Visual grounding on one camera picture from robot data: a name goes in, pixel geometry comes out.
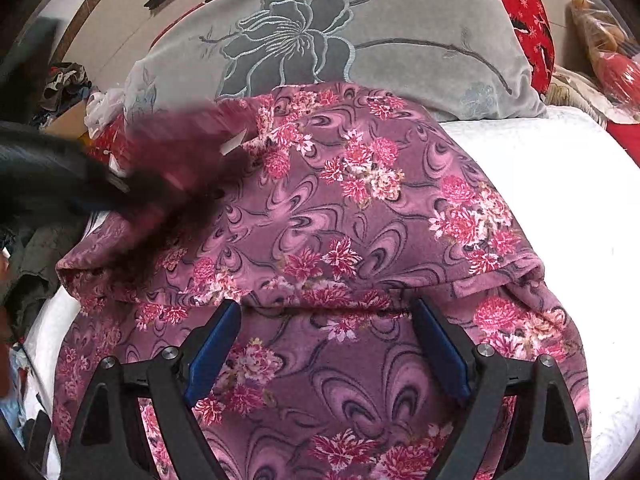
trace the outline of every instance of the metal bolt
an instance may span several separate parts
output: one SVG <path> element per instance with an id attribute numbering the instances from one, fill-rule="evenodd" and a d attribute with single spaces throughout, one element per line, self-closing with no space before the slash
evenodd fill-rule
<path id="1" fill-rule="evenodd" d="M 175 346 L 168 346 L 164 350 L 162 350 L 162 358 L 170 361 L 171 359 L 175 359 L 178 356 L 179 350 Z"/>
<path id="2" fill-rule="evenodd" d="M 100 361 L 100 366 L 105 370 L 113 367 L 116 364 L 116 358 L 113 356 L 105 357 L 102 361 Z"/>
<path id="3" fill-rule="evenodd" d="M 540 362 L 549 368 L 551 368 L 554 364 L 556 364 L 555 359 L 553 359 L 550 355 L 542 354 L 540 356 Z"/>
<path id="4" fill-rule="evenodd" d="M 494 347 L 488 345 L 487 343 L 482 343 L 476 347 L 478 349 L 478 353 L 484 357 L 491 357 L 495 354 Z"/>

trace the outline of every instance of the purple blanket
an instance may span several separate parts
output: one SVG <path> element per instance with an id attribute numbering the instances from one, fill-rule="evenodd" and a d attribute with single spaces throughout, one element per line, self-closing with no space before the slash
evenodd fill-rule
<path id="1" fill-rule="evenodd" d="M 242 146 L 208 171 L 167 164 L 158 142 L 217 153 L 239 132 Z M 576 327 L 500 194 L 422 107 L 353 84 L 283 87 L 142 118 L 131 139 L 153 139 L 141 164 L 200 197 L 135 225 L 111 214 L 58 264 L 82 306 L 56 373 L 62 446 L 101 358 L 151 358 L 233 298 L 241 333 L 193 410 L 229 478 L 422 480 L 456 406 L 412 330 L 406 308 L 420 294 L 504 356 L 553 355 L 589 449 Z M 151 403 L 141 409 L 174 478 Z M 512 411 L 505 401 L 479 479 Z"/>

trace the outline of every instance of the plastic bag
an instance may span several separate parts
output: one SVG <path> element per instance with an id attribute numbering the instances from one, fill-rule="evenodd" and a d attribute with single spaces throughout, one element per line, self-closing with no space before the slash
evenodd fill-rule
<path id="1" fill-rule="evenodd" d="M 571 12 L 605 94 L 640 116 L 640 45 L 597 0 L 571 0 Z"/>
<path id="2" fill-rule="evenodd" d="M 111 88 L 106 93 L 94 92 L 86 105 L 84 124 L 89 128 L 89 137 L 96 139 L 124 109 L 124 90 Z"/>

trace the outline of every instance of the cardboard box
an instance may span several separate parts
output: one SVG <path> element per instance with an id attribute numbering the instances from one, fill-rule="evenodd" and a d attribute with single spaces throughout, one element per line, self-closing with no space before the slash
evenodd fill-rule
<path id="1" fill-rule="evenodd" d="M 88 131 L 84 124 L 86 115 L 86 100 L 73 105 L 69 110 L 60 115 L 55 121 L 45 128 L 48 134 L 64 137 L 65 139 L 79 139 Z"/>

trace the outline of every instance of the red floral fabric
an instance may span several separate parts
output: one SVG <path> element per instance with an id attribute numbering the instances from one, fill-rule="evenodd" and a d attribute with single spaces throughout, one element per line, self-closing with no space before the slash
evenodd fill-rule
<path id="1" fill-rule="evenodd" d="M 502 4 L 531 65 L 531 86 L 544 94 L 556 60 L 545 7 L 541 0 L 502 0 Z"/>

